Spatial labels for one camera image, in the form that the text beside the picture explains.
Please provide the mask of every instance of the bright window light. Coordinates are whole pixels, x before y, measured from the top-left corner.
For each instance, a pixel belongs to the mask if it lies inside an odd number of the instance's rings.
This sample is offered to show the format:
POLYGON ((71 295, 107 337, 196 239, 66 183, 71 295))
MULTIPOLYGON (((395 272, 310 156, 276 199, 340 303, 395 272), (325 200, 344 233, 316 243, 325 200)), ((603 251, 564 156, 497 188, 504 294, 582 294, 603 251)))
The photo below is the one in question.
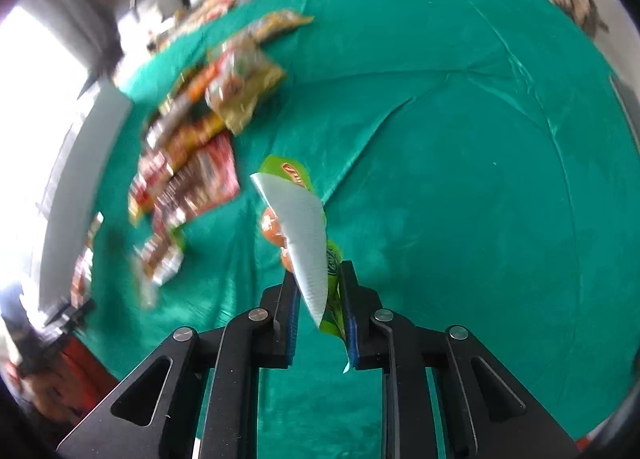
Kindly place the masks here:
POLYGON ((0 287, 31 253, 31 227, 71 126, 87 70, 40 22, 16 7, 0 24, 0 287))

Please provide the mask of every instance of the metal screw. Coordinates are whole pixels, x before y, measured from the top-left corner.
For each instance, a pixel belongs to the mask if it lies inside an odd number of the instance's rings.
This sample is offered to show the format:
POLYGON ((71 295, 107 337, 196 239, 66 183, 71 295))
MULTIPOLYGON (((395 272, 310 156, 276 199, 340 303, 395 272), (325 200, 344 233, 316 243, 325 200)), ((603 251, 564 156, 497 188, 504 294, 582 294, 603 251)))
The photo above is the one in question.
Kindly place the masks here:
POLYGON ((454 325, 449 329, 449 334, 454 340, 466 340, 466 337, 469 336, 469 331, 462 325, 454 325))
POLYGON ((389 309, 378 309, 373 316, 379 322, 391 322, 394 319, 394 314, 389 309))
POLYGON ((174 340, 177 342, 186 342, 191 340, 193 329, 190 327, 180 327, 174 331, 174 340))
POLYGON ((257 307, 256 309, 251 309, 251 311, 249 311, 249 320, 253 320, 254 322, 261 322, 268 316, 269 312, 267 309, 263 309, 262 307, 257 307))

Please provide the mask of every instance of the green tablecloth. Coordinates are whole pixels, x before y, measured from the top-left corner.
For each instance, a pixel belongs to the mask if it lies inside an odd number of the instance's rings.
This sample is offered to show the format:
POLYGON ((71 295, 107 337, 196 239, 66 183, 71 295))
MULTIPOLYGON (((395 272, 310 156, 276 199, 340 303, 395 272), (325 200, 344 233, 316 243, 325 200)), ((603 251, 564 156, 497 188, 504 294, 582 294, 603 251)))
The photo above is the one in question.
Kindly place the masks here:
MULTIPOLYGON (((279 283, 249 174, 303 163, 329 237, 384 305, 469 327, 578 437, 619 403, 639 343, 640 162, 590 40, 546 0, 256 0, 155 57, 98 194, 86 341, 126 375, 173 329, 219 327, 279 283), (251 20, 315 16, 266 47, 284 85, 234 140, 242 193, 186 229, 161 305, 136 306, 127 223, 143 117, 178 72, 251 20)), ((261 458, 378 457, 380 372, 342 374, 302 314, 294 365, 261 376, 261 458)))

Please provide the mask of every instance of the orange food item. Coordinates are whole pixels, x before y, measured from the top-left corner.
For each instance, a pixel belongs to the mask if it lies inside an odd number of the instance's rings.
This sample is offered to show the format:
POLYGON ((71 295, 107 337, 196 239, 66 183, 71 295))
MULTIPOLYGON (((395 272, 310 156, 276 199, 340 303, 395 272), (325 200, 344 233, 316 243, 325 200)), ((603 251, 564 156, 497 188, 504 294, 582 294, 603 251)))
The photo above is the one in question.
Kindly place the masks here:
POLYGON ((280 261, 284 266, 284 269, 293 273, 293 263, 291 262, 291 255, 289 254, 289 249, 281 248, 280 249, 280 261))
POLYGON ((189 84, 189 87, 187 87, 187 94, 189 95, 189 99, 192 103, 197 102, 202 97, 210 81, 218 76, 219 69, 220 62, 216 60, 206 66, 194 77, 189 84))
POLYGON ((279 248, 284 248, 286 246, 287 241, 282 235, 282 228, 280 227, 276 214, 271 208, 267 208, 262 214, 260 229, 262 230, 264 238, 272 245, 278 246, 279 248))
POLYGON ((215 113, 180 127, 166 146, 169 168, 177 172, 193 152, 205 146, 211 138, 223 130, 225 130, 225 123, 215 113))

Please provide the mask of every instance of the chip bag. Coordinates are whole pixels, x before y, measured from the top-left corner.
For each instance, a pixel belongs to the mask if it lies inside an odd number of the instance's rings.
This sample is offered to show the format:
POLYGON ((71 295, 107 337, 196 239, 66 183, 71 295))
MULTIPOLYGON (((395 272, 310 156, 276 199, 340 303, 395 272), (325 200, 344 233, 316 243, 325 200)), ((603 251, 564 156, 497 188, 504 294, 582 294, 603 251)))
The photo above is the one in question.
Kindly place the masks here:
POLYGON ((273 90, 285 73, 251 39, 226 52, 219 67, 218 76, 207 87, 205 99, 226 127, 238 135, 251 121, 258 100, 273 90))
POLYGON ((280 259, 294 273, 319 330, 345 340, 338 289, 340 249, 326 239, 322 203, 300 163, 270 155, 252 181, 269 208, 260 228, 280 247, 280 259))
POLYGON ((186 89, 175 99, 161 105, 159 118, 149 127, 145 136, 146 145, 150 150, 154 152, 161 150, 172 140, 174 132, 187 118, 191 107, 202 98, 207 85, 220 73, 220 64, 226 54, 227 52, 224 51, 219 59, 202 68, 197 74, 191 74, 190 80, 186 83, 186 89))
POLYGON ((180 271, 184 257, 184 238, 178 230, 154 233, 142 248, 134 248, 133 272, 136 277, 140 306, 158 304, 161 285, 180 271))
POLYGON ((187 85, 193 77, 198 74, 200 70, 202 70, 204 64, 202 62, 198 62, 191 67, 186 68, 175 79, 174 86, 167 93, 164 102, 158 105, 158 108, 153 110, 151 114, 149 114, 145 120, 142 122, 142 128, 140 129, 140 139, 143 142, 143 146, 146 146, 146 136, 149 133, 149 130, 156 124, 158 119, 166 116, 171 112, 172 105, 175 99, 186 89, 187 85))
POLYGON ((129 220, 136 226, 154 207, 156 198, 191 154, 225 129, 215 112, 193 124, 182 125, 167 146, 157 153, 146 152, 138 162, 138 173, 129 187, 129 220))
POLYGON ((199 149, 156 199, 153 227, 173 230, 233 199, 240 191, 228 132, 199 149))
MULTIPOLYGON (((300 13, 282 9, 267 13, 265 16, 254 20, 248 26, 229 37, 226 42, 230 44, 242 43, 246 39, 251 39, 257 44, 263 44, 273 40, 277 36, 292 31, 301 25, 313 22, 312 16, 303 16, 300 13)), ((225 44, 216 45, 207 52, 207 59, 211 62, 218 58, 224 51, 225 44)))

